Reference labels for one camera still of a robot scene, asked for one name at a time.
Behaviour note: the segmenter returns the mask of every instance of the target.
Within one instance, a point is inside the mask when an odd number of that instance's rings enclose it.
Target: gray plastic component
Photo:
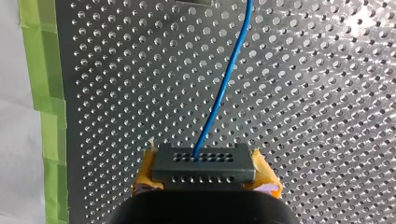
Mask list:
[[[193,146],[245,6],[57,0],[70,223],[106,223],[151,137]],[[302,223],[396,222],[395,2],[254,7],[205,144],[260,148]]]
[[[199,158],[192,148],[160,144],[152,166],[152,178],[165,189],[242,189],[252,182],[256,170],[246,144],[230,148],[203,148]]]

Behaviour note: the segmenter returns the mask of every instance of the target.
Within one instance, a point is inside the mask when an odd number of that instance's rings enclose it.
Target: hole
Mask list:
[[[222,52],[224,52],[224,47],[222,46],[218,47],[218,53],[222,53]]]
[[[223,12],[221,13],[221,17],[222,17],[224,20],[227,20],[228,18],[230,18],[230,13],[229,13],[228,11],[223,11]]]
[[[210,35],[210,28],[209,27],[205,27],[203,30],[204,35]]]
[[[251,37],[251,39],[252,39],[253,41],[257,41],[257,40],[260,39],[260,35],[256,33],[256,34],[254,34],[254,35]]]
[[[228,176],[226,179],[227,183],[231,184],[233,183],[233,177],[232,176]]]
[[[219,31],[219,36],[224,37],[226,35],[227,35],[227,31],[226,30],[222,29],[222,30]]]

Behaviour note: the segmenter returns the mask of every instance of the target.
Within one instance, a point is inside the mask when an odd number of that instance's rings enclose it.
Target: blue cable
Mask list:
[[[241,33],[238,37],[238,40],[235,43],[235,47],[233,48],[233,53],[231,54],[230,61],[227,65],[227,69],[225,70],[224,79],[221,81],[218,97],[216,98],[215,103],[213,104],[212,112],[209,115],[209,118],[206,121],[205,127],[201,132],[201,135],[198,138],[197,143],[195,144],[195,148],[193,151],[193,156],[198,157],[201,151],[201,148],[205,142],[206,135],[209,133],[212,124],[216,118],[216,115],[219,113],[221,101],[224,98],[225,91],[227,90],[228,82],[230,81],[231,74],[233,73],[233,66],[235,65],[236,59],[238,57],[239,51],[244,44],[245,38],[248,33],[248,26],[250,25],[251,14],[253,11],[253,0],[247,0],[247,12],[245,15],[245,21],[242,25]]]

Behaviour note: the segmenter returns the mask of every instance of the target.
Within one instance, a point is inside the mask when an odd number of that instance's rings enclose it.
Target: metal panel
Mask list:
[[[246,4],[58,1],[71,223],[106,223],[150,137],[192,147]],[[258,0],[209,147],[266,154],[302,223],[394,223],[396,4]]]

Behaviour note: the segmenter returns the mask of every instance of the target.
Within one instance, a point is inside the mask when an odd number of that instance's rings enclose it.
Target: black object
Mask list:
[[[280,200],[258,191],[155,190],[128,199],[110,224],[297,224]]]
[[[254,180],[255,168],[246,144],[235,148],[203,148],[199,158],[192,148],[160,144],[152,178],[165,189],[235,190]]]

